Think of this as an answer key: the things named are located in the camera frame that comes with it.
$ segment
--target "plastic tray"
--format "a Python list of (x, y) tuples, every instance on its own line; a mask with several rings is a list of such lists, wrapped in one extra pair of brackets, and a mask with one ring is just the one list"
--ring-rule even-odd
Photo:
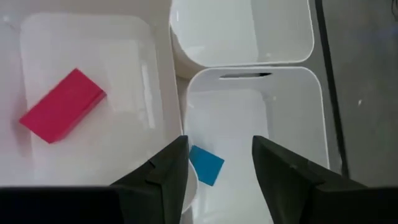
[[(108, 185), (181, 135), (170, 5), (1, 1), (0, 185)], [(47, 144), (17, 121), (75, 67), (108, 97)]]
[(188, 86), (184, 131), (191, 145), (225, 160), (213, 187), (199, 183), (195, 224), (272, 223), (252, 161), (254, 135), (328, 167), (321, 88), (306, 68), (200, 72)]

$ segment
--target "pink block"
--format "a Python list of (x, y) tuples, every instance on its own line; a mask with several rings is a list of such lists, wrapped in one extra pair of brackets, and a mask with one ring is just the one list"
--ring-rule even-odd
[(19, 122), (44, 141), (53, 143), (63, 139), (105, 96), (98, 85), (76, 68)]

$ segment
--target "gray floor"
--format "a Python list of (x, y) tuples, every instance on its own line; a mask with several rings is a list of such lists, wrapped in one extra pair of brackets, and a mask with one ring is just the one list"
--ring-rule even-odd
[(398, 185), (398, 22), (391, 0), (323, 0), (348, 166)]

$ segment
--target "blue block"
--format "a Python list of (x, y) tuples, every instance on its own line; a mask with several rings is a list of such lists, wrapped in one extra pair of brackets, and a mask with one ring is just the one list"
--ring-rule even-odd
[(218, 174), (220, 173), (221, 167), (223, 166), (224, 159), (215, 156), (198, 146), (192, 146), (189, 153), (189, 159), (198, 174), (199, 180), (205, 184), (213, 186)]

